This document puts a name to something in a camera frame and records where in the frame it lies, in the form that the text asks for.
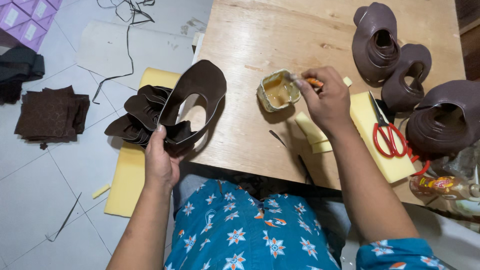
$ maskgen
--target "forearm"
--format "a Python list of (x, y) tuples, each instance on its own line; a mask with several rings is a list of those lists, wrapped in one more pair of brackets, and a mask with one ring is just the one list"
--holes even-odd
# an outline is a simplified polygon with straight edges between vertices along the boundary
[(355, 127), (330, 139), (350, 219), (369, 242), (418, 237), (400, 200), (378, 169)]
[(143, 188), (107, 269), (162, 268), (170, 195), (171, 190), (159, 184)]

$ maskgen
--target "blue patterned shirt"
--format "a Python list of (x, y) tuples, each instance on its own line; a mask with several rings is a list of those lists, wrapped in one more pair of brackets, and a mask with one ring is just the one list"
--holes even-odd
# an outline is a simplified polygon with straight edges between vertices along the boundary
[[(164, 269), (339, 269), (320, 223), (302, 197), (271, 195), (262, 214), (241, 187), (211, 179), (177, 213)], [(364, 245), (357, 268), (445, 269), (418, 238)]]

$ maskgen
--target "fingernail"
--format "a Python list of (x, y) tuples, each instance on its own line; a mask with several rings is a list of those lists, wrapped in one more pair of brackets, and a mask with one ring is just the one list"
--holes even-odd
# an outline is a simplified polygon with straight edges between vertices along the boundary
[(301, 80), (295, 80), (293, 81), (295, 83), (295, 85), (298, 87), (298, 88), (301, 88), (302, 86), (302, 81)]

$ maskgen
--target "plywood tabletop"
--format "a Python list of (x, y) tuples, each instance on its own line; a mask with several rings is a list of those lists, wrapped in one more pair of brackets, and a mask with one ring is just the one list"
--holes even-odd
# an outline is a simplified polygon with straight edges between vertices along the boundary
[[(383, 3), (396, 16), (399, 44), (420, 43), (432, 54), (432, 69), (423, 83), (426, 91), (465, 79), (454, 0)], [(293, 120), (300, 111), (308, 114), (305, 101), (267, 113), (255, 94), (260, 80), (276, 70), (302, 72), (331, 65), (342, 77), (351, 78), (351, 94), (371, 90), (380, 98), (381, 88), (361, 79), (351, 52), (353, 16), (358, 7), (370, 4), (366, 0), (215, 0), (199, 59), (210, 60), (223, 71), (228, 90), (216, 125), (199, 142), (191, 161), (304, 183), (300, 154), (317, 185), (340, 189), (333, 152), (312, 154)], [(193, 117), (193, 126), (204, 123), (204, 114), (199, 115)], [(406, 179), (393, 187), (402, 201), (423, 204), (409, 191)]]

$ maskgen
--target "red scissors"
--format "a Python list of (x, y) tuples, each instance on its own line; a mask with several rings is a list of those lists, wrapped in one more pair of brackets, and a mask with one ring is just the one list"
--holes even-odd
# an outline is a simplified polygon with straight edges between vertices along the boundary
[[(403, 135), (400, 133), (400, 131), (392, 123), (387, 123), (384, 120), (384, 117), (380, 113), (380, 109), (378, 109), (377, 103), (375, 102), (375, 99), (373, 98), (371, 93), (370, 93), (370, 100), (372, 101), (373, 108), (375, 109), (375, 115), (377, 116), (377, 122), (378, 122), (378, 123), (375, 123), (375, 125), (373, 126), (373, 143), (375, 144), (375, 147), (383, 156), (387, 158), (402, 157), (406, 155), (408, 150), (407, 141), (405, 140)], [(388, 138), (382, 129), (383, 126), (387, 128)], [(402, 146), (403, 146), (402, 153), (399, 153), (396, 148), (392, 130), (397, 134), (397, 136), (400, 138), (400, 141), (402, 142)], [(380, 132), (385, 143), (387, 144), (390, 154), (385, 153), (385, 151), (383, 151), (383, 149), (378, 144), (378, 139), (377, 139), (378, 132)]]

